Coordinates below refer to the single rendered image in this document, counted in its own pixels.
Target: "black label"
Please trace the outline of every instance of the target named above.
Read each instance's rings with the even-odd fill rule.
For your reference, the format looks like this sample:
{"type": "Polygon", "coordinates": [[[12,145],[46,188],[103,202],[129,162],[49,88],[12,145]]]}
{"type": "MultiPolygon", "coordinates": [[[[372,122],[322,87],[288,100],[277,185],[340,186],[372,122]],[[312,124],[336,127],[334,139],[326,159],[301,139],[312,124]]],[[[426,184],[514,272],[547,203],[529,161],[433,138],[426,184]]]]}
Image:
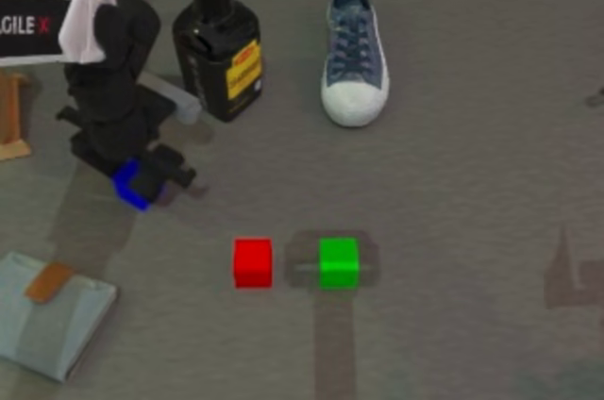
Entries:
{"type": "Polygon", "coordinates": [[[62,54],[59,32],[71,0],[0,0],[0,58],[62,54]]]}

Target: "sneaker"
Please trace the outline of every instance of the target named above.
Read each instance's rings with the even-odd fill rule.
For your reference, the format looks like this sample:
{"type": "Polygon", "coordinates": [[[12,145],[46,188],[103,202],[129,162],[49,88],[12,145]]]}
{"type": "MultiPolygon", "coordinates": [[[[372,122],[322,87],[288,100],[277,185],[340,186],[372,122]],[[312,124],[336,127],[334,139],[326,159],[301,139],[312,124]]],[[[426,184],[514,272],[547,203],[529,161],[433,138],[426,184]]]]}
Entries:
{"type": "Polygon", "coordinates": [[[338,125],[368,125],[381,113],[390,89],[376,13],[369,0],[332,0],[327,23],[323,107],[338,125]]]}

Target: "red letter x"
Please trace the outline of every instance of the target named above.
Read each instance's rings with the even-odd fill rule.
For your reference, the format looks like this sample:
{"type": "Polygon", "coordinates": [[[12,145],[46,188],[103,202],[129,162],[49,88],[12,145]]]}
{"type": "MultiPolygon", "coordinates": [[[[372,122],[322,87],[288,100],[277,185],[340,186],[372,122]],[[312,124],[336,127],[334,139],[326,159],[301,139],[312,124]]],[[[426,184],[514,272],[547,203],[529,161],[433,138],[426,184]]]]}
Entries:
{"type": "Polygon", "coordinates": [[[47,16],[38,17],[38,33],[47,34],[50,32],[50,18],[47,16]]]}

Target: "red cube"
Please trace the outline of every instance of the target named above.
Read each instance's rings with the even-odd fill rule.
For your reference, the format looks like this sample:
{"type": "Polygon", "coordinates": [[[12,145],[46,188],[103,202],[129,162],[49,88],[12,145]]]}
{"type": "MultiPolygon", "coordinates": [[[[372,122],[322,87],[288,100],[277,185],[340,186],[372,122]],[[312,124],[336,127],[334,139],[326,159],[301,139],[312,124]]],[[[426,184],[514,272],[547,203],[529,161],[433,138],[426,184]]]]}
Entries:
{"type": "Polygon", "coordinates": [[[273,245],[268,238],[236,239],[233,276],[238,289],[273,286],[273,245]]]}

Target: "shoe sole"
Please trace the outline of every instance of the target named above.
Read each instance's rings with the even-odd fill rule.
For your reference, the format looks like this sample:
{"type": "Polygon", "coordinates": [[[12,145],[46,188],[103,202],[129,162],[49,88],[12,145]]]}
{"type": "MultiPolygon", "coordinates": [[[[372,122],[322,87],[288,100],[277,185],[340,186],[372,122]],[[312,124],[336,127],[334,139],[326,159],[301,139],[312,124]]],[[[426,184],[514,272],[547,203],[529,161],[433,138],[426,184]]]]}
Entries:
{"type": "MultiPolygon", "coordinates": [[[[376,115],[370,116],[367,121],[363,122],[360,125],[355,125],[356,127],[367,126],[367,125],[371,124],[378,117],[378,115],[382,112],[382,110],[386,106],[386,101],[388,100],[388,94],[390,92],[390,75],[388,72],[388,65],[386,64],[386,56],[384,55],[384,49],[381,44],[381,37],[379,34],[378,17],[377,17],[378,14],[376,13],[373,6],[372,6],[372,13],[374,16],[374,28],[376,30],[377,46],[379,48],[379,55],[381,57],[382,76],[383,76],[382,87],[379,90],[378,98],[380,99],[380,101],[382,101],[383,104],[380,107],[380,109],[376,115]]],[[[330,16],[331,16],[331,5],[328,5],[327,6],[327,25],[329,25],[329,23],[331,21],[330,16]]],[[[334,113],[332,111],[330,111],[329,106],[326,102],[326,98],[325,98],[326,92],[327,92],[327,59],[325,61],[325,66],[323,68],[323,78],[322,78],[322,82],[321,82],[321,101],[323,103],[323,108],[324,108],[325,112],[327,113],[327,115],[329,116],[329,118],[333,122],[338,124],[338,122],[336,122],[336,120],[333,118],[334,113]]]]}

